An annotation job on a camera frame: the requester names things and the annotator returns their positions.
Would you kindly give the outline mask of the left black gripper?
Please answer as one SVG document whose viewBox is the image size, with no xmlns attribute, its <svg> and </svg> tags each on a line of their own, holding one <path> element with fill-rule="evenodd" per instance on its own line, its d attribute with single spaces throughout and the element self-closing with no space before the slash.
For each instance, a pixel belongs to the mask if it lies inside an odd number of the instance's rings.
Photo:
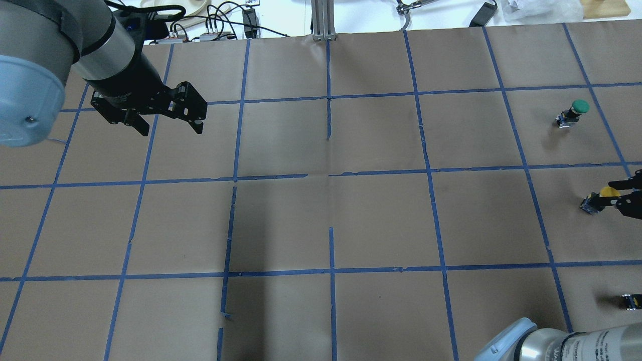
<svg viewBox="0 0 642 361">
<path fill-rule="evenodd" d="M 140 113 L 158 114 L 168 108 L 169 117 L 185 121 L 197 134 L 203 133 L 208 104 L 190 82 L 183 81 L 175 88 L 161 83 L 90 85 L 94 89 L 92 107 L 112 125 L 123 123 L 147 137 L 150 125 Z"/>
</svg>

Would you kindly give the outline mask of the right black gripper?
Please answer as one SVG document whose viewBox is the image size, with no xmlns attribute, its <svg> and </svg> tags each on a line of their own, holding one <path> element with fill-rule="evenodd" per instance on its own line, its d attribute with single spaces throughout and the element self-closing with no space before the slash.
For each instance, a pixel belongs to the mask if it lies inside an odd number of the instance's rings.
<svg viewBox="0 0 642 361">
<path fill-rule="evenodd" d="M 603 211 L 607 207 L 615 207 L 622 215 L 633 219 L 641 219 L 641 169 L 626 180 L 608 182 L 608 186 L 618 190 L 632 190 L 630 194 L 618 197 L 606 197 L 599 194 L 592 197 L 592 208 Z"/>
</svg>

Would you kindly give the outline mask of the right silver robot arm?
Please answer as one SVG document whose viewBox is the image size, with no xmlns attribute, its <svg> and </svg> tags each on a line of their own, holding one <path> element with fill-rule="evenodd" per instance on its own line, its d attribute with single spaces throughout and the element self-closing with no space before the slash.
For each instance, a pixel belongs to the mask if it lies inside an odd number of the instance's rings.
<svg viewBox="0 0 642 361">
<path fill-rule="evenodd" d="M 625 180 L 611 181 L 587 195 L 580 209 L 596 215 L 613 207 L 640 219 L 640 169 Z M 488 342 L 475 360 L 640 360 L 641 324 L 610 327 L 588 333 L 539 329 L 529 318 L 519 318 Z"/>
</svg>

